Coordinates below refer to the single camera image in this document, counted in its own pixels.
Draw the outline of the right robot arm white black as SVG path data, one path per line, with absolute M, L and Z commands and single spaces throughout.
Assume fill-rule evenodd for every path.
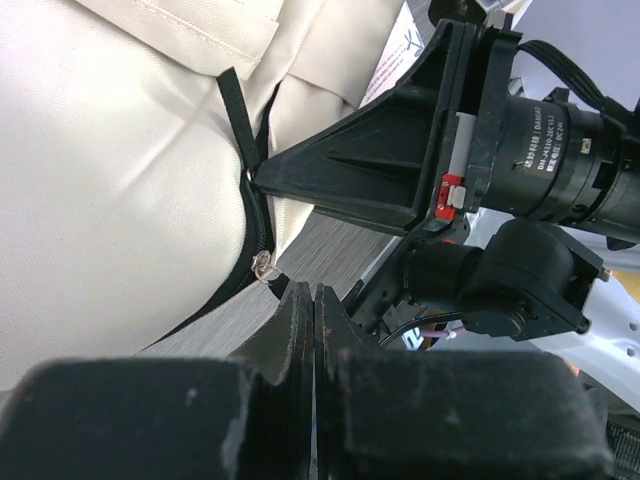
M 254 181 L 398 238 L 345 301 L 383 344 L 424 322 L 402 304 L 491 337 L 583 335 L 604 268 L 569 229 L 638 244 L 639 114 L 546 42 L 443 20 L 393 88 Z

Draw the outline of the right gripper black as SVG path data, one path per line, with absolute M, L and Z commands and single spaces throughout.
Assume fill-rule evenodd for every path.
M 479 207 L 581 225 L 600 204 L 600 90 L 553 45 L 441 21 L 395 87 L 264 161 L 264 193 L 365 228 L 438 232 Z M 508 93 L 516 54 L 563 87 Z

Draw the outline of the cream canvas backpack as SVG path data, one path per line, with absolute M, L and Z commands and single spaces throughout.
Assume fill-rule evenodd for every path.
M 5 1 L 1 386 L 135 354 L 219 301 L 248 237 L 217 84 L 286 149 L 362 102 L 398 1 Z

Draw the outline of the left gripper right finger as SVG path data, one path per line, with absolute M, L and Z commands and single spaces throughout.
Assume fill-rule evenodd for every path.
M 542 352 L 381 347 L 333 289 L 315 295 L 322 479 L 605 479 L 593 404 Z

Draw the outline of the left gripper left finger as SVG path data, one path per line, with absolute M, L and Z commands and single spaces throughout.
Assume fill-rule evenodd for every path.
M 5 479 L 305 479 L 313 300 L 290 283 L 229 357 L 58 361 L 1 418 Z

